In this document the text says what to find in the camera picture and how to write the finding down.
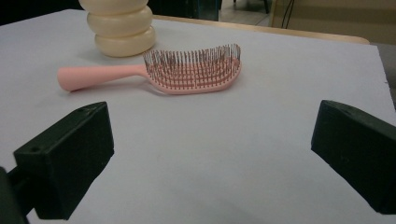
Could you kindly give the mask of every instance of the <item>pink handle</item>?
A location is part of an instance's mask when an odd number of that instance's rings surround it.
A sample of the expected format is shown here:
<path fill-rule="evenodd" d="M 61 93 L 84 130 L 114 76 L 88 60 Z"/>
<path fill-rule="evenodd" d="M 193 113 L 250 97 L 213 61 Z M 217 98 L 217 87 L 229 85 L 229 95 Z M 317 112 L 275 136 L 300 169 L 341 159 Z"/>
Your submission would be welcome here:
<path fill-rule="evenodd" d="M 58 82 L 66 91 L 90 87 L 111 80 L 134 75 L 147 77 L 143 64 L 95 67 L 63 67 L 58 71 Z"/>

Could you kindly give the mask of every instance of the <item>cream bottle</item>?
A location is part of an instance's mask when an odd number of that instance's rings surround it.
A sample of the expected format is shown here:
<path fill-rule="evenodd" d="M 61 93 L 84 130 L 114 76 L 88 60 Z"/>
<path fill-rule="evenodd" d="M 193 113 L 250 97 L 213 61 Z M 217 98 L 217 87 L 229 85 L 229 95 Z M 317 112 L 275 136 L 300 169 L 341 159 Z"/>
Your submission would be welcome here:
<path fill-rule="evenodd" d="M 110 57 L 128 57 L 155 43 L 148 0 L 79 0 L 88 11 L 87 23 L 96 33 L 95 45 Z"/>

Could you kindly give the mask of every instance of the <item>white surface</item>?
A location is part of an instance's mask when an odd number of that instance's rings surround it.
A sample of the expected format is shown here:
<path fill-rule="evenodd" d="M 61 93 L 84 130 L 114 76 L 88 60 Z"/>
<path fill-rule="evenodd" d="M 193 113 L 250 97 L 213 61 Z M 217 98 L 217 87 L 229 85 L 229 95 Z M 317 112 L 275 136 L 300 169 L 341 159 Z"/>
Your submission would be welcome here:
<path fill-rule="evenodd" d="M 0 164 L 72 110 L 107 101 L 115 155 L 68 223 L 395 223 L 310 150 L 318 106 L 354 105 L 396 124 L 376 47 L 154 21 L 155 49 L 236 43 L 227 91 L 167 96 L 131 77 L 62 91 L 61 66 L 142 63 L 99 53 L 86 12 L 0 27 Z M 37 220 L 32 223 L 64 223 Z"/>

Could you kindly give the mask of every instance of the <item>pink hairbrush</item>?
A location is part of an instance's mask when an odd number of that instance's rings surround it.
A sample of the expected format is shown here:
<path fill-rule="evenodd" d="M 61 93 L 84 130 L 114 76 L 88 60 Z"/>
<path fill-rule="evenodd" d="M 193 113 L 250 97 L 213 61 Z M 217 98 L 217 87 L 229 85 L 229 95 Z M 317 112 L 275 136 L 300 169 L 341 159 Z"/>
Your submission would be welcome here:
<path fill-rule="evenodd" d="M 238 77 L 240 55 L 236 44 L 187 52 L 150 50 L 143 54 L 145 64 L 60 68 L 58 81 L 64 90 L 76 91 L 138 75 L 168 94 L 222 91 Z"/>

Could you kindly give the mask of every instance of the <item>hairbrush bristle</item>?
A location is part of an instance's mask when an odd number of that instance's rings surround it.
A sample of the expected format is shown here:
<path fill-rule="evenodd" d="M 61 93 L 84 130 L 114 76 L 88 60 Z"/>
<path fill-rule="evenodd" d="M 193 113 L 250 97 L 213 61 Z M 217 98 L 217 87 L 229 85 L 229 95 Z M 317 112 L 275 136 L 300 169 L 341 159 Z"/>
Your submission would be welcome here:
<path fill-rule="evenodd" d="M 240 71 L 241 49 L 225 45 L 192 51 L 151 50 L 143 57 L 152 81 L 170 90 L 223 85 Z"/>

